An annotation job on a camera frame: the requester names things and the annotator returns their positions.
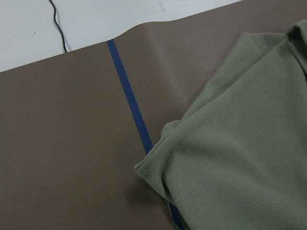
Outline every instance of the folded fabric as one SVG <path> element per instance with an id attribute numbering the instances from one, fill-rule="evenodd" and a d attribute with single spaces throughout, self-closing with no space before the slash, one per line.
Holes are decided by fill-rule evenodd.
<path id="1" fill-rule="evenodd" d="M 306 20 L 243 33 L 136 173 L 192 230 L 306 230 L 306 73 Z"/>

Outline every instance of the black wire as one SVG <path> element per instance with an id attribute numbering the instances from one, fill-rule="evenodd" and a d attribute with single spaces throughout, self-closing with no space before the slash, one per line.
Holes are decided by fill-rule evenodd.
<path id="1" fill-rule="evenodd" d="M 53 13 L 53 21 L 54 21 L 54 23 L 56 24 L 57 28 L 59 29 L 59 32 L 61 33 L 62 42 L 63 42 L 63 48 L 64 48 L 65 53 L 67 53 L 67 49 L 66 49 L 66 45 L 65 45 L 65 40 L 64 40 L 64 34 L 63 34 L 63 32 L 62 32 L 61 28 L 59 27 L 59 24 L 57 23 L 57 20 L 56 20 L 56 14 L 57 14 L 56 6 L 53 4 L 52 0 L 49 0 L 49 2 L 50 2 L 51 5 L 53 6 L 53 10 L 54 10 L 54 13 Z"/>

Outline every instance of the sage green fabric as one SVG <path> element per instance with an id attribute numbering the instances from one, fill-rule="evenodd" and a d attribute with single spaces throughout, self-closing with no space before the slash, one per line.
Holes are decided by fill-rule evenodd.
<path id="1" fill-rule="evenodd" d="M 243 33 L 136 173 L 192 230 L 307 230 L 307 21 Z"/>

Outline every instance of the blue tape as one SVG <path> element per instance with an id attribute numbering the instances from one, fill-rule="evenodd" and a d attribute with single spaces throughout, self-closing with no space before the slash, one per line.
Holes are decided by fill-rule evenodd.
<path id="1" fill-rule="evenodd" d="M 145 149 L 145 153 L 148 154 L 149 151 L 153 148 L 152 141 L 149 137 L 146 125 L 144 123 L 142 114 L 140 112 L 140 108 L 138 106 L 138 103 L 136 102 L 133 90 L 131 88 L 128 76 L 126 74 L 125 68 L 123 66 L 123 63 L 121 62 L 117 47 L 115 45 L 114 40 L 109 40 L 106 42 L 107 46 L 109 47 L 109 51 L 111 53 L 121 86 L 124 90 L 124 93 L 126 95 L 126 99 L 128 101 L 135 125 L 138 129 L 143 147 Z M 171 203 L 167 202 L 170 214 L 171 214 L 171 219 L 173 223 L 176 225 L 176 227 L 179 230 L 183 230 L 182 223 L 180 221 L 179 217 L 179 211 L 178 209 Z"/>

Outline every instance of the white table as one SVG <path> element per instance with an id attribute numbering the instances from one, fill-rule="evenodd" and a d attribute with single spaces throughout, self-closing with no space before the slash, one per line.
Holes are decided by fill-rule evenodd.
<path id="1" fill-rule="evenodd" d="M 53 0 L 72 51 L 145 22 L 171 21 L 239 0 Z M 63 53 L 48 0 L 0 0 L 0 72 Z"/>

